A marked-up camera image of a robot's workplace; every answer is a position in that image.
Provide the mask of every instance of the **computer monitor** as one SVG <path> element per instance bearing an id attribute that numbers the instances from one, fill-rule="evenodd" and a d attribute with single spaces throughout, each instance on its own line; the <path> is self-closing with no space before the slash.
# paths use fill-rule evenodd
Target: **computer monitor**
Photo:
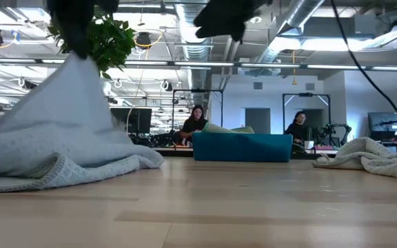
<path id="1" fill-rule="evenodd" d="M 127 123 L 128 113 L 130 108 L 127 107 L 112 107 L 111 114 L 116 120 L 125 125 Z M 128 120 L 128 133 L 130 134 L 149 134 L 151 128 L 152 109 L 133 108 Z"/>
<path id="2" fill-rule="evenodd" d="M 369 137 L 375 141 L 397 138 L 397 113 L 368 113 Z"/>

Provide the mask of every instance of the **green plant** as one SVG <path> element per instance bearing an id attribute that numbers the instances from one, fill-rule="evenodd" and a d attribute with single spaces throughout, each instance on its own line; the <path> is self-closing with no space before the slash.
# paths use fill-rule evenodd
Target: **green plant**
<path id="1" fill-rule="evenodd" d="M 50 36 L 56 41 L 56 45 L 63 42 L 59 53 L 69 53 L 68 44 L 62 39 L 59 27 L 50 25 L 48 27 Z M 88 30 L 88 55 L 96 63 L 99 74 L 106 79 L 111 76 L 106 73 L 109 68 L 120 69 L 125 67 L 125 60 L 130 55 L 134 42 L 134 30 L 129 28 L 127 21 L 114 20 L 111 14 L 96 11 L 91 20 Z"/>

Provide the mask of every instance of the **black hair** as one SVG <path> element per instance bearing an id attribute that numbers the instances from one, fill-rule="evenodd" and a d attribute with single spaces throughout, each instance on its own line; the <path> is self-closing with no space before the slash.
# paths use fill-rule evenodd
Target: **black hair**
<path id="1" fill-rule="evenodd" d="M 192 111 L 191 111 L 191 115 L 190 115 L 190 120 L 193 120 L 193 121 L 195 121 L 195 119 L 194 119 L 194 111 L 196 111 L 197 109 L 200 109 L 201 110 L 201 116 L 200 116 L 200 119 L 199 120 L 197 120 L 197 121 L 204 121 L 205 120 L 205 112 L 203 111 L 203 107 L 202 107 L 202 105 L 195 105 L 194 106 L 194 108 L 192 109 Z"/>
<path id="2" fill-rule="evenodd" d="M 300 114 L 305 114 L 304 111 L 298 111 L 294 117 L 294 123 L 296 123 L 296 119 L 300 116 Z"/>

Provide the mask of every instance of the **black cable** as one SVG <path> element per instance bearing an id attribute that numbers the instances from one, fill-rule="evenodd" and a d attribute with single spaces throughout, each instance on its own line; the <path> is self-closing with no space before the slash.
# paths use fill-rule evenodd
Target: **black cable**
<path id="1" fill-rule="evenodd" d="M 369 83 L 371 84 L 371 86 L 373 86 L 376 91 L 379 92 L 379 94 L 381 94 L 382 96 L 384 96 L 385 100 L 387 100 L 390 105 L 393 107 L 393 109 L 396 111 L 397 113 L 397 107 L 396 105 L 393 103 L 393 101 L 373 82 L 373 80 L 370 78 L 370 76 L 364 71 L 364 69 L 361 67 L 360 63 L 358 62 L 358 59 L 356 59 L 355 54 L 350 50 L 349 47 L 349 42 L 347 41 L 347 36 L 345 35 L 344 32 L 344 28 L 343 25 L 341 24 L 341 20 L 338 14 L 338 9 L 336 8 L 336 4 L 334 0 L 330 0 L 332 3 L 332 8 L 334 9 L 334 13 L 335 13 L 335 19 L 336 22 L 338 24 L 338 27 L 340 29 L 341 32 L 341 36 L 343 37 L 343 40 L 345 42 L 345 44 L 347 45 L 348 48 L 348 52 L 350 57 L 352 58 L 353 62 L 355 63 L 355 65 L 358 67 L 358 69 L 361 71 L 361 73 L 364 75 L 364 77 L 369 81 Z"/>

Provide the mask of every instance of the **exposed ceiling duct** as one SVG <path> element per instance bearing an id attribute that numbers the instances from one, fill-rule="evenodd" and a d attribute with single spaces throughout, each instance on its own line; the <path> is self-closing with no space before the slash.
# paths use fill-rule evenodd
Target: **exposed ceiling duct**
<path id="1" fill-rule="evenodd" d="M 278 24 L 275 28 L 273 37 L 277 34 L 285 32 L 294 32 L 295 35 L 301 35 L 304 23 L 315 13 L 315 11 L 324 3 L 324 0 L 292 0 L 289 5 L 289 10 L 285 13 L 284 19 L 279 20 L 279 17 L 274 21 Z M 272 63 L 277 58 L 281 51 L 273 50 L 269 46 L 260 55 L 256 63 Z M 270 76 L 273 74 L 270 70 L 255 69 L 244 72 L 249 76 Z"/>
<path id="2" fill-rule="evenodd" d="M 208 61 L 210 59 L 209 39 L 199 39 L 195 33 L 197 28 L 193 22 L 200 11 L 205 7 L 204 4 L 177 4 L 176 11 L 179 16 L 179 27 L 183 43 L 190 43 L 194 46 L 183 46 L 183 54 L 188 61 Z M 191 89 L 205 90 L 206 70 L 189 70 L 188 81 Z M 193 94 L 194 104 L 203 104 L 203 94 Z"/>

